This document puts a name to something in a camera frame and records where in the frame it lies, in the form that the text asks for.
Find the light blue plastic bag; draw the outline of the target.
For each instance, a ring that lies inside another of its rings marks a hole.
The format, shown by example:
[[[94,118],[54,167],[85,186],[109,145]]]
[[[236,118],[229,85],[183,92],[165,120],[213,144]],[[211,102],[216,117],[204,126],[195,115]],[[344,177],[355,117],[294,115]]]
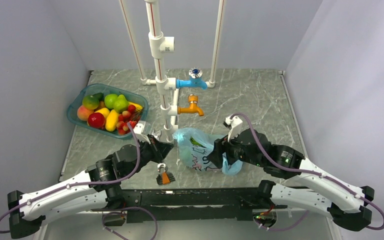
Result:
[[[204,145],[205,148],[193,146],[190,137]],[[227,160],[224,159],[222,167],[218,168],[207,160],[207,156],[214,149],[214,141],[222,137],[219,134],[208,134],[200,129],[190,127],[179,128],[173,134],[178,146],[178,157],[186,167],[200,172],[222,172],[224,175],[234,176],[242,169],[243,163],[241,161],[230,166]]]

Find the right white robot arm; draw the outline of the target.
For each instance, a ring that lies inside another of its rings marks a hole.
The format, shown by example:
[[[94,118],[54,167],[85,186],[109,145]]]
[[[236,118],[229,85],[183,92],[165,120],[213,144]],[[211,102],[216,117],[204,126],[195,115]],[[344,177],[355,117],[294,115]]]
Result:
[[[262,180],[251,198],[256,207],[291,206],[323,215],[341,228],[358,232],[372,221],[372,211],[361,197],[372,201],[374,189],[356,187],[325,172],[299,151],[272,144],[262,133],[250,129],[229,140],[227,136],[214,141],[213,151],[206,157],[216,167],[248,163],[263,168],[275,178],[293,180],[305,186],[291,188]]]

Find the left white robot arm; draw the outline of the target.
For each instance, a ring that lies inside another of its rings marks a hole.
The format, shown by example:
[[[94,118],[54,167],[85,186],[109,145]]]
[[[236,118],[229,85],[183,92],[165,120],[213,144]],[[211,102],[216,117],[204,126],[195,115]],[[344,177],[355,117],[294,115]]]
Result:
[[[36,233],[42,225],[77,212],[132,207],[134,200],[121,187],[121,181],[138,173],[149,162],[163,163],[172,143],[153,136],[148,142],[127,144],[98,160],[72,178],[43,190],[7,195],[9,232],[12,239]]]

